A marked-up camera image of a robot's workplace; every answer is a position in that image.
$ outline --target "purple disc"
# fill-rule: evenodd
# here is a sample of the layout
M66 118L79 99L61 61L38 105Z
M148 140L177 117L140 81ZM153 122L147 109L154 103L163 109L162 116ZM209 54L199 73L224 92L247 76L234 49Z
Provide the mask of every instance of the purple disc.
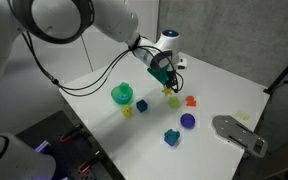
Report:
M195 118L192 114L183 114L181 117L181 124L187 129L191 129L195 125Z

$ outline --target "white table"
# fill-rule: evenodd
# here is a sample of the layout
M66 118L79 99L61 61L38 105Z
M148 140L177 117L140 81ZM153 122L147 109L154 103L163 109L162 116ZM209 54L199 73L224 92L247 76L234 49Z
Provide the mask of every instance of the white table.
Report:
M188 55L181 56L188 58L188 69L180 71L185 86L176 95L182 102L179 109L168 107L169 97L162 94L162 85L132 55L121 60L107 84L96 94L78 98L61 91L126 179L231 179L244 150L215 135L212 117L234 115L241 110L250 116L242 123L254 130L269 99L263 93L264 86ZM100 69L66 86L89 84L103 71ZM131 119L123 117L121 107L110 96L111 90L121 82L129 83L135 93ZM197 108L186 107L188 95L195 97ZM144 113L139 113L136 108L136 102L141 99L149 105L149 110ZM197 124L194 129L185 130L180 125L183 113L195 116ZM181 133L176 147L170 147L163 140L169 129Z

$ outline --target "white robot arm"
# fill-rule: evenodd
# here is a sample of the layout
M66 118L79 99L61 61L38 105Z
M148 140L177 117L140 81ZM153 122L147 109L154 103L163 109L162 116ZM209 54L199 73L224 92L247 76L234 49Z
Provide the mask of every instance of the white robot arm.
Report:
M0 0L0 79L12 44L24 31L47 42L65 44L91 25L115 41L125 42L152 72L166 69L169 81L164 85L177 83L171 67L185 67L185 63L178 66L179 34L164 31L156 44L141 37L137 15L127 0ZM21 168L10 168L13 165ZM54 170L52 157L35 153L11 134L0 135L0 179L50 179Z

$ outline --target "gray bracket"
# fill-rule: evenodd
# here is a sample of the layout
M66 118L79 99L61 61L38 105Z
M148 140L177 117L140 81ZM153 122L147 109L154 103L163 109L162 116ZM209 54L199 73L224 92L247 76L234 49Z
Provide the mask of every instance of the gray bracket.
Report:
M268 143L232 116L215 116L212 124L219 136L234 142L255 157L265 156Z

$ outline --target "blue cube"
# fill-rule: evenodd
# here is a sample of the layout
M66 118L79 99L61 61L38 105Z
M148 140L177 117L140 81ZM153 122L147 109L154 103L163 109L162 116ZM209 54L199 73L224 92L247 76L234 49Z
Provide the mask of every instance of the blue cube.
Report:
M177 140L180 138L180 132L173 131L172 129L164 133L164 141L170 146L174 146Z
M140 100L136 103L137 109L142 113L147 110L147 103L144 100Z

